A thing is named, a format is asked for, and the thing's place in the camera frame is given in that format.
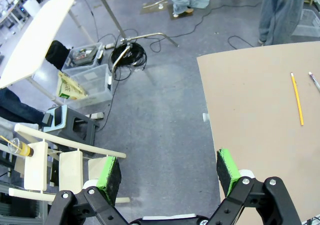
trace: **tripod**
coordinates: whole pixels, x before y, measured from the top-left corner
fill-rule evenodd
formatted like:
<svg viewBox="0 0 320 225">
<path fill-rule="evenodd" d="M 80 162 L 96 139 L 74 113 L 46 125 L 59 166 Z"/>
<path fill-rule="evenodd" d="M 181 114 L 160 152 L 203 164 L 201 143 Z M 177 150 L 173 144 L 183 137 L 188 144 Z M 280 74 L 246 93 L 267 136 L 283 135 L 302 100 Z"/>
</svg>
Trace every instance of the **tripod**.
<svg viewBox="0 0 320 225">
<path fill-rule="evenodd" d="M 121 41 L 126 44 L 126 48 L 124 49 L 124 51 L 120 54 L 120 56 L 115 60 L 115 62 L 112 65 L 112 74 L 115 71 L 115 68 L 118 64 L 118 62 L 121 60 L 121 58 L 130 50 L 130 48 L 132 47 L 130 41 L 132 40 L 137 40 L 137 39 L 142 39 L 142 38 L 147 38 L 147 37 L 152 37 L 152 36 L 163 36 L 165 39 L 168 39 L 173 45 L 175 45 L 176 47 L 179 47 L 178 43 L 176 43 L 175 41 L 173 41 L 170 37 L 168 37 L 166 34 L 162 33 L 162 32 L 155 32 L 155 33 L 150 33 L 150 34 L 146 34 L 146 35 L 140 35 L 140 36 L 134 36 L 134 37 L 127 37 L 125 34 L 125 31 L 122 29 L 122 27 L 120 26 L 120 23 L 118 22 L 116 16 L 114 15 L 114 13 L 112 12 L 111 8 L 109 7 L 107 0 L 101 0 L 102 4 L 104 5 L 105 9 L 108 11 L 108 13 L 110 14 L 110 17 L 112 18 L 115 26 L 118 28 L 120 35 L 122 36 Z"/>
</svg>

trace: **clear plastic container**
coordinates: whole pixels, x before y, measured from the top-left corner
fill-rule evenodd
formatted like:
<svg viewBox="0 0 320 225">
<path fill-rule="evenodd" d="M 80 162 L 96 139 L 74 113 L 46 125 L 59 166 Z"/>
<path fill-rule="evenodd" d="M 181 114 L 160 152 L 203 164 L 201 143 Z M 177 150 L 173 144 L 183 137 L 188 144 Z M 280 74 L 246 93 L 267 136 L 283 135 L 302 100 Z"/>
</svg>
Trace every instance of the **clear plastic container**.
<svg viewBox="0 0 320 225">
<path fill-rule="evenodd" d="M 77 81 L 88 94 L 82 99 L 65 99 L 64 103 L 73 109 L 102 103 L 113 97 L 112 76 L 107 64 L 78 73 L 71 78 Z"/>
<path fill-rule="evenodd" d="M 84 65 L 76 65 L 73 60 L 72 60 L 72 55 L 75 53 L 80 53 L 80 51 L 83 51 L 85 49 L 91 48 L 91 47 L 96 47 L 97 48 L 97 52 L 94 56 L 94 59 L 90 59 L 91 61 L 87 64 Z M 92 69 L 94 67 L 97 67 L 100 65 L 100 62 L 102 60 L 102 57 L 104 55 L 104 49 L 102 46 L 102 42 L 98 42 L 96 44 L 91 44 L 91 45 L 86 45 L 86 46 L 80 46 L 77 48 L 73 48 L 67 59 L 65 60 L 65 63 L 61 69 L 61 71 L 65 74 L 68 74 L 70 77 L 74 76 L 76 74 L 82 73 L 86 70 Z"/>
<path fill-rule="evenodd" d="M 19 154 L 24 157 L 32 157 L 34 154 L 34 150 L 17 137 L 8 142 L 8 148 L 12 154 Z"/>
<path fill-rule="evenodd" d="M 292 35 L 319 38 L 320 19 L 317 14 L 313 10 L 303 9 L 300 22 Z"/>
</svg>

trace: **cardboard sheet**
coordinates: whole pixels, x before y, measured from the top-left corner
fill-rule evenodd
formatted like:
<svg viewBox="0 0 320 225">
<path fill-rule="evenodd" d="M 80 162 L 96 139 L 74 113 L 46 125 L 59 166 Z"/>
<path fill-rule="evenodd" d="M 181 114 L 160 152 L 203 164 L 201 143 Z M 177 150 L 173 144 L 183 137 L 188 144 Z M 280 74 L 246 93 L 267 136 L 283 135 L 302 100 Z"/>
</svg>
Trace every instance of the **cardboard sheet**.
<svg viewBox="0 0 320 225">
<path fill-rule="evenodd" d="M 301 221 L 320 211 L 320 92 L 308 74 L 320 82 L 319 49 L 317 41 L 197 58 L 214 148 L 228 148 L 238 168 L 252 170 L 261 182 L 280 177 Z M 262 220 L 254 208 L 246 208 L 237 224 L 258 225 Z"/>
</svg>

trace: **wooden chair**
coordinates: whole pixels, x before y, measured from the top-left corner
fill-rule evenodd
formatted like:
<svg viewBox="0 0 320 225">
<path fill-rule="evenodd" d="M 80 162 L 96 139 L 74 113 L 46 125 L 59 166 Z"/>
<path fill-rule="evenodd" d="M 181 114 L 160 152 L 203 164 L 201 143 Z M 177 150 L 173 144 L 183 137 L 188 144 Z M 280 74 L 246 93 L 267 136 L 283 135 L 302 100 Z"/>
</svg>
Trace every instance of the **wooden chair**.
<svg viewBox="0 0 320 225">
<path fill-rule="evenodd" d="M 47 189 L 47 158 L 48 155 L 59 161 L 59 191 L 69 190 L 74 194 L 79 193 L 84 186 L 83 177 L 83 151 L 94 152 L 104 155 L 101 158 L 87 158 L 89 180 L 98 179 L 103 170 L 108 155 L 119 158 L 125 158 L 126 154 L 111 151 L 99 147 L 93 147 L 75 141 L 70 141 L 54 135 L 50 135 L 21 124 L 17 124 L 14 130 L 22 137 L 30 141 L 29 146 L 33 148 L 33 156 L 25 158 L 24 168 L 24 188 L 20 190 L 15 188 L 9 189 L 9 195 L 52 202 L 55 194 L 44 193 Z M 38 142 L 34 137 L 43 139 Z M 69 152 L 60 152 L 48 149 L 46 140 L 58 143 L 64 146 L 72 147 L 77 150 Z M 117 198 L 116 203 L 128 203 L 128 197 Z"/>
</svg>

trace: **green foam pad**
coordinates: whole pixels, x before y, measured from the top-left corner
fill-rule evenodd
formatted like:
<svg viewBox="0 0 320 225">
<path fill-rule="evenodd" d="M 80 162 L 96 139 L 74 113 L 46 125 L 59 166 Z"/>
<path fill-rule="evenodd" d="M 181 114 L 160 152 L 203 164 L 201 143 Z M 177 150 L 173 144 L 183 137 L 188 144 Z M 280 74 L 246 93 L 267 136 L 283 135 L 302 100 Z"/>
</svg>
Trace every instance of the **green foam pad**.
<svg viewBox="0 0 320 225">
<path fill-rule="evenodd" d="M 223 148 L 216 153 L 216 171 L 224 195 L 227 197 L 241 175 L 228 149 Z"/>
<path fill-rule="evenodd" d="M 113 206 L 116 203 L 121 179 L 118 159 L 115 156 L 108 156 L 96 186 L 104 192 L 107 201 Z"/>
</svg>

